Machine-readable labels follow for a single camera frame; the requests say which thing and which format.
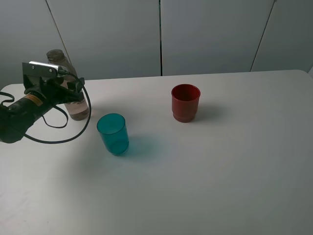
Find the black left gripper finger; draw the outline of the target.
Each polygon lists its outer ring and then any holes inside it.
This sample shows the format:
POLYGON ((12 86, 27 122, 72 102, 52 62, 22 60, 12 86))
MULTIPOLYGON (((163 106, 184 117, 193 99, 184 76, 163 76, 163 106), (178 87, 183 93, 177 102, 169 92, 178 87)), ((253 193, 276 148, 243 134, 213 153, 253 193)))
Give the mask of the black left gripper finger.
POLYGON ((68 81, 67 82, 67 88, 75 93, 80 93, 84 87, 85 80, 84 78, 78 78, 75 79, 74 81, 68 81))
POLYGON ((65 96, 62 98, 62 103, 73 103, 83 101, 83 92, 66 92, 65 96))

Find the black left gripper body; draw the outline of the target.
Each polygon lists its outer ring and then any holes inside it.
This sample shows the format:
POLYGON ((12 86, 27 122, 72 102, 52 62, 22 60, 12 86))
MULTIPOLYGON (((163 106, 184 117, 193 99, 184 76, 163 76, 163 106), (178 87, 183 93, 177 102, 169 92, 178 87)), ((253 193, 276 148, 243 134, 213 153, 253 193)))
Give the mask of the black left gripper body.
POLYGON ((64 87, 62 77, 42 78, 30 75, 23 75, 25 88, 23 97, 32 101, 37 106, 57 105, 71 102, 71 93, 64 87))

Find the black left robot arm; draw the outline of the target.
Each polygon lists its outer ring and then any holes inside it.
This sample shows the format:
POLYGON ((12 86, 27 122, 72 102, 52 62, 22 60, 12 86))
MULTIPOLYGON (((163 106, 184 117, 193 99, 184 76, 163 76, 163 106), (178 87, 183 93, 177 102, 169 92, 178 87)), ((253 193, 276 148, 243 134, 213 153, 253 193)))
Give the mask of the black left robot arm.
POLYGON ((81 136, 86 130, 90 119, 87 120, 83 129, 76 136, 65 140, 44 141, 26 133, 38 119, 44 119, 44 115, 52 109, 56 109, 65 115, 67 120, 69 119, 68 114, 58 105, 68 101, 80 101, 83 98, 81 92, 87 91, 84 78, 78 78, 72 73, 69 75, 75 79, 75 81, 70 82, 69 90, 59 84, 61 78, 53 77, 44 80, 42 77, 24 75, 25 96, 21 99, 15 101, 11 94, 1 92, 1 95, 12 99, 0 103, 0 141, 15 143, 25 137, 38 143, 60 144, 73 141, 81 136))

